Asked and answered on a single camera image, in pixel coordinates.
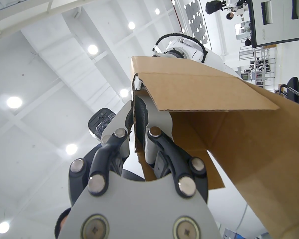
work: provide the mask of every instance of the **screw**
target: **screw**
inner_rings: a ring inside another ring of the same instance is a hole
[[[88,181],[88,191],[94,195],[103,191],[105,187],[105,179],[102,175],[96,174],[90,177]]]
[[[111,137],[111,135],[104,135],[101,138],[101,144],[104,145],[109,140],[110,137]]]
[[[200,230],[192,218],[183,216],[174,223],[173,237],[174,239],[199,239]]]
[[[162,134],[162,131],[159,127],[151,127],[149,129],[149,134],[154,137],[154,138],[157,138],[159,137],[161,134]]]
[[[114,136],[118,137],[118,138],[123,138],[125,136],[125,129],[123,128],[118,128],[115,132],[114,132]]]
[[[78,173],[83,169],[84,161],[82,159],[76,159],[71,163],[70,171]]]
[[[101,215],[91,216],[83,225],[82,238],[106,239],[109,234],[109,225]]]
[[[204,162],[200,158],[193,158],[192,159],[192,166],[197,171],[202,171],[205,168]]]
[[[179,239],[192,239],[196,238],[197,233],[192,223],[183,221],[177,227],[177,235]]]
[[[194,180],[188,176],[184,176],[179,179],[178,187],[186,196],[193,196],[196,192],[196,184]]]

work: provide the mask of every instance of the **white humanoid robot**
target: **white humanoid robot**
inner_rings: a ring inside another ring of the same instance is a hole
[[[205,11],[207,14],[212,14],[218,10],[227,9],[228,11],[242,15],[248,9],[247,0],[215,0],[207,2]]]

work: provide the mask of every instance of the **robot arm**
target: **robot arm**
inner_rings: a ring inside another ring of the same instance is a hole
[[[230,72],[219,56],[184,37],[154,57],[187,58]],[[159,112],[150,97],[136,99],[136,137],[157,180],[141,182],[121,176],[133,124],[129,101],[103,131],[102,146],[70,165],[72,209],[59,239],[220,239],[207,207],[204,162],[174,143],[169,112]]]

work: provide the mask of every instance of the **metal rod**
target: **metal rod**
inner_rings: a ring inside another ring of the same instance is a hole
[[[298,91],[294,90],[291,87],[288,87],[287,89],[289,89],[292,93],[296,94],[299,97],[299,92]]]

